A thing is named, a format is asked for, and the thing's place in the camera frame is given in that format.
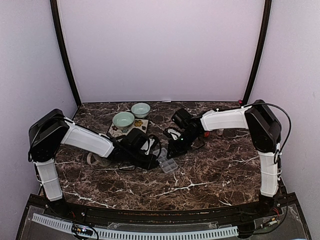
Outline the clear plastic pill organizer box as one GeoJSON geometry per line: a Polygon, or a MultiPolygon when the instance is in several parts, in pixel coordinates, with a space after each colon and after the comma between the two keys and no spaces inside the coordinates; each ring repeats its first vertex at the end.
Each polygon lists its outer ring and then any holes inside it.
{"type": "Polygon", "coordinates": [[[173,158],[167,158],[167,149],[162,147],[161,150],[153,151],[153,155],[157,157],[157,162],[164,173],[174,172],[178,168],[178,164],[173,158]]]}

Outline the orange bottle with grey lid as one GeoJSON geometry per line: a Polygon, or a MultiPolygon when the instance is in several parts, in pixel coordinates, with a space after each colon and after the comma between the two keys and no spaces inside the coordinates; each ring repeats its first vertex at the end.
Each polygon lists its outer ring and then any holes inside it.
{"type": "Polygon", "coordinates": [[[208,131],[203,134],[203,136],[204,136],[205,138],[207,138],[209,135],[210,135],[210,133],[209,133],[208,131]]]}

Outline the small white pill bottle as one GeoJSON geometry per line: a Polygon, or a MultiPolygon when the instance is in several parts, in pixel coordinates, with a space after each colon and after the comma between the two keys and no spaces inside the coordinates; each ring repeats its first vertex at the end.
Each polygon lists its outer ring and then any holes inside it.
{"type": "Polygon", "coordinates": [[[223,135],[223,132],[224,132],[224,129],[217,129],[217,130],[216,130],[216,134],[217,134],[218,136],[222,136],[222,135],[223,135]]]}

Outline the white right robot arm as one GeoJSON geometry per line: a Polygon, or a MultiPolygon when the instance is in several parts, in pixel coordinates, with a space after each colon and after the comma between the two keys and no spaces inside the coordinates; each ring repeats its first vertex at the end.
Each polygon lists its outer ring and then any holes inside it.
{"type": "Polygon", "coordinates": [[[178,138],[168,142],[167,157],[185,155],[194,141],[205,132],[220,129],[246,129],[260,159],[260,194],[265,196],[255,205],[255,213],[266,217],[275,208],[271,199],[279,188],[281,179],[281,155],[286,141],[281,140],[282,125],[271,108],[273,104],[256,100],[252,104],[219,111],[208,110],[191,115],[181,108],[172,116],[172,121],[182,130],[178,138]]]}

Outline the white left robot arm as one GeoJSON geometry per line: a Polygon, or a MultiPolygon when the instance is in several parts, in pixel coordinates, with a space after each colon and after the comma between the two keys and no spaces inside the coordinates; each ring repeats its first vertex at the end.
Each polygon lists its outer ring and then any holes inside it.
{"type": "Polygon", "coordinates": [[[64,197],[55,157],[61,145],[69,145],[112,161],[129,161],[132,165],[151,170],[159,166],[159,154],[151,151],[157,145],[155,136],[148,136],[134,128],[124,136],[101,134],[68,119],[60,109],[53,109],[28,131],[28,161],[35,165],[46,198],[52,202],[51,210],[60,218],[67,218],[70,206],[64,197]]]}

